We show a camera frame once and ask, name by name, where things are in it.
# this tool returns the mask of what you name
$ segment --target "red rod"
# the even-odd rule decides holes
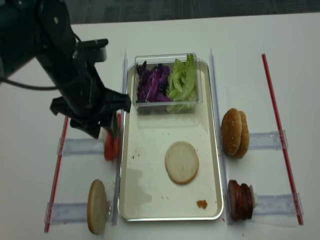
[[[61,159],[62,159],[62,150],[63,150],[64,144],[65,144],[65,138],[66,138],[66,133],[67,133],[67,128],[68,128],[68,121],[69,121],[69,118],[66,116],[64,118],[63,130],[62,130],[61,140],[60,140],[59,150],[58,150],[58,157],[56,159],[56,165],[55,165],[55,171],[54,171],[53,183],[52,183],[52,189],[51,189],[51,196],[50,196],[50,201],[49,201],[50,204],[53,204],[55,202],[55,195],[56,195],[56,189],[57,189],[57,183],[58,183],[60,163],[61,163]],[[49,232],[50,220],[51,220],[51,212],[49,213],[48,223],[46,223],[45,227],[44,227],[45,233]]]
[[[269,91],[270,91],[270,96],[271,96],[274,116],[275,116],[275,120],[276,120],[276,125],[278,127],[278,131],[279,131],[279,135],[280,135],[283,157],[284,157],[286,171],[288,173],[291,192],[292,192],[292,195],[293,195],[293,200],[294,200],[294,205],[295,205],[296,217],[298,219],[299,225],[303,225],[304,224],[304,220],[303,220],[303,217],[302,217],[302,211],[301,211],[301,209],[300,209],[300,207],[298,205],[298,196],[297,196],[294,176],[293,176],[292,171],[291,171],[289,155],[288,155],[288,151],[287,151],[287,148],[286,148],[286,145],[285,145],[285,141],[284,141],[283,129],[282,129],[280,116],[279,116],[279,112],[278,112],[278,107],[277,107],[277,103],[276,103],[276,97],[275,97],[275,93],[274,93],[274,88],[273,88],[272,82],[271,82],[271,77],[270,77],[270,72],[269,72],[269,67],[268,67],[268,63],[267,63],[266,54],[262,54],[262,61],[263,61],[266,80],[267,80],[268,86],[269,86]]]

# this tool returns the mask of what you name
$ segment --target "black robotic arm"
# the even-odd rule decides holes
[[[115,134],[116,111],[131,108],[129,96],[105,88],[95,68],[106,60],[107,44],[80,41],[63,0],[6,0],[0,6],[0,77],[36,57],[62,95],[51,111],[96,139],[101,127]]]

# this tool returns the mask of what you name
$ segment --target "stack of patties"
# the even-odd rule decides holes
[[[249,187],[245,183],[239,185],[236,180],[230,180],[228,193],[232,219],[234,221],[251,219],[256,206],[252,186]]]
[[[228,156],[241,159],[249,147],[249,130],[246,114],[231,108],[221,123],[222,147]]]

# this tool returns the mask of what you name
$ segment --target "purple cabbage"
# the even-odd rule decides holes
[[[139,75],[137,102],[170,102],[171,98],[166,97],[170,68],[160,63],[149,71],[146,66],[147,61],[143,65],[136,65]]]

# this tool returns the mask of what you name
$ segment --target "rectangular tray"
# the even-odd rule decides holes
[[[127,221],[214,220],[223,211],[221,175],[213,121],[208,65],[200,61],[203,101],[195,113],[124,114],[118,211]],[[133,99],[135,66],[127,74],[127,92]],[[189,184],[171,181],[165,154],[177,141],[191,143],[199,158],[196,177]],[[197,201],[206,200],[206,209]]]

